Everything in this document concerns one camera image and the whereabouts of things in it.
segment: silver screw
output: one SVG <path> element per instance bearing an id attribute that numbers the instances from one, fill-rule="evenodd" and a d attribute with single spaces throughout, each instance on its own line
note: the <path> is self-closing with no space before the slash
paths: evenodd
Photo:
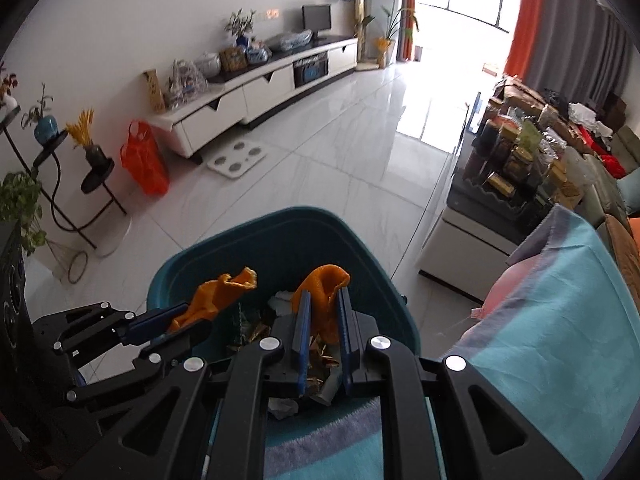
<path id="1" fill-rule="evenodd" d="M 188 372 L 197 372 L 204 366 L 204 361 L 199 357 L 189 357 L 183 364 L 185 370 Z"/>
<path id="2" fill-rule="evenodd" d="M 386 350 L 391 346 L 391 339 L 383 335 L 377 335 L 371 338 L 371 346 L 377 350 Z"/>
<path id="3" fill-rule="evenodd" d="M 459 355 L 450 355 L 444 359 L 444 364 L 447 365 L 449 370 L 453 370 L 454 372 L 461 372 L 466 367 L 466 361 Z"/>
<path id="4" fill-rule="evenodd" d="M 275 350 L 280 346 L 280 340 L 276 337 L 265 337 L 260 340 L 260 348 L 263 350 Z"/>

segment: red plastic bag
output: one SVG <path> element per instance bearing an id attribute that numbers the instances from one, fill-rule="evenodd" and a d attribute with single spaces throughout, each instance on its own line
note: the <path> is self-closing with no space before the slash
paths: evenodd
<path id="1" fill-rule="evenodd" d="M 151 126 L 144 121 L 131 121 L 129 139 L 120 149 L 120 161 L 148 195 L 164 195 L 169 189 L 169 176 L 160 156 Z"/>

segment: black vase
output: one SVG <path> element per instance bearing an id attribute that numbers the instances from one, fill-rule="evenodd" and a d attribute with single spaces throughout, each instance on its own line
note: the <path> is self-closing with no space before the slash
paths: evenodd
<path id="1" fill-rule="evenodd" d="M 109 159 L 97 144 L 85 147 L 84 158 L 94 170 L 101 170 L 109 163 Z"/>

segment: teal trash bin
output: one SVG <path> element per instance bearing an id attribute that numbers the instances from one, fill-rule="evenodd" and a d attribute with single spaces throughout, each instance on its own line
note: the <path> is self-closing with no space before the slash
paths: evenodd
<path id="1" fill-rule="evenodd" d="M 373 316 L 380 333 L 420 353 L 414 321 L 386 272 L 351 229 L 328 211 L 293 207 L 257 218 L 204 240 L 168 260 L 156 273 L 146 298 L 147 309 L 190 302 L 203 282 L 249 267 L 258 274 L 258 287 L 241 299 L 251 315 L 267 305 L 279 290 L 295 291 L 316 267 L 334 264 L 351 276 L 351 306 Z M 193 354 L 208 362 L 228 357 L 238 329 L 238 308 L 230 306 L 212 323 L 211 335 Z M 288 424 L 268 424 L 268 445 L 297 438 L 336 420 L 361 405 L 345 400 L 335 409 L 319 406 L 312 416 L 293 417 Z"/>

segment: curtain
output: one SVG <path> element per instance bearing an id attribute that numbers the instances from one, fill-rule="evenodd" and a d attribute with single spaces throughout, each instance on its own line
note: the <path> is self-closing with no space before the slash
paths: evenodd
<path id="1" fill-rule="evenodd" d="M 415 12 L 415 0 L 402 0 L 402 6 L 413 9 Z M 405 10 L 402 11 L 402 22 L 405 28 L 414 28 L 414 22 L 408 17 Z M 400 34 L 398 35 L 397 57 L 399 61 L 411 60 L 414 56 L 414 40 L 404 32 L 404 27 L 400 29 Z"/>
<path id="2" fill-rule="evenodd" d="M 601 108 L 626 81 L 631 40 L 596 0 L 544 0 L 534 53 L 523 81 Z"/>
<path id="3" fill-rule="evenodd" d="M 544 0 L 521 0 L 518 22 L 504 72 L 524 78 L 533 54 Z"/>

